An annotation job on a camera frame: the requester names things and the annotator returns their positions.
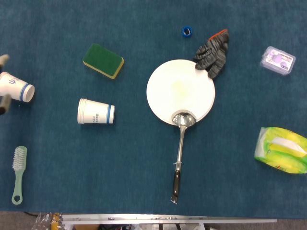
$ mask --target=white paper cup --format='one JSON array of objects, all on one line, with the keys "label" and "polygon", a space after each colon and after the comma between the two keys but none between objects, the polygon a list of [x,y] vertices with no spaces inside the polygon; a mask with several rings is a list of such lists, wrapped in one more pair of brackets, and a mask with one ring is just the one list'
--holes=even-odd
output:
[{"label": "white paper cup", "polygon": [[81,98],[78,106],[77,121],[79,124],[100,123],[112,124],[115,106]]},{"label": "white paper cup", "polygon": [[23,80],[7,72],[0,74],[0,96],[10,94],[15,100],[29,102],[33,98],[34,91],[34,86]]}]

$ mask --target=green sponge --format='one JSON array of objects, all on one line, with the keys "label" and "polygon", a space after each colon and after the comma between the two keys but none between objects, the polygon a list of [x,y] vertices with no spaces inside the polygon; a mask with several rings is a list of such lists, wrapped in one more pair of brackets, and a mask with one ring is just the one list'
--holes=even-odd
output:
[{"label": "green sponge", "polygon": [[114,79],[124,64],[124,59],[101,47],[98,44],[92,44],[83,58],[83,63],[107,77]]}]

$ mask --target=green brush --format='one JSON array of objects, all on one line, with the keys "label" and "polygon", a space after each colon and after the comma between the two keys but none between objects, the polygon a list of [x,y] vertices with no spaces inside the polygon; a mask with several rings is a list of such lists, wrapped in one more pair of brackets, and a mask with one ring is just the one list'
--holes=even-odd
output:
[{"label": "green brush", "polygon": [[114,79],[121,67],[124,65],[124,59],[101,47],[98,44],[92,44],[83,58],[83,63],[103,75]]},{"label": "green brush", "polygon": [[22,194],[22,180],[23,173],[25,170],[25,163],[27,160],[27,148],[25,146],[18,146],[15,149],[14,159],[13,159],[13,169],[15,170],[16,180],[15,189],[12,196],[12,202],[15,205],[21,204],[23,201]]}]

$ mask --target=metal frame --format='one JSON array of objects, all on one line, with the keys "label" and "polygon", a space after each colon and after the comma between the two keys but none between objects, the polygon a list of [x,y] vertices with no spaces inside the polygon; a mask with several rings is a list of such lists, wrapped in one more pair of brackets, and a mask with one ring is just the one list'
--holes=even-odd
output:
[{"label": "metal frame", "polygon": [[72,214],[63,215],[63,223],[73,224],[216,224],[216,223],[276,223],[277,219],[225,218],[147,214]]}]

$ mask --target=floor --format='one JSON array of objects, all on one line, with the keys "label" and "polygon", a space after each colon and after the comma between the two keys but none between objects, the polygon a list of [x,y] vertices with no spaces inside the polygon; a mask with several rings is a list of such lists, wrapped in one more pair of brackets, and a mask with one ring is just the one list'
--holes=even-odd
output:
[{"label": "floor", "polygon": [[[35,217],[23,212],[0,212],[1,230],[31,230]],[[306,230],[307,220],[282,219],[266,224],[219,224],[211,225],[217,230]]]}]

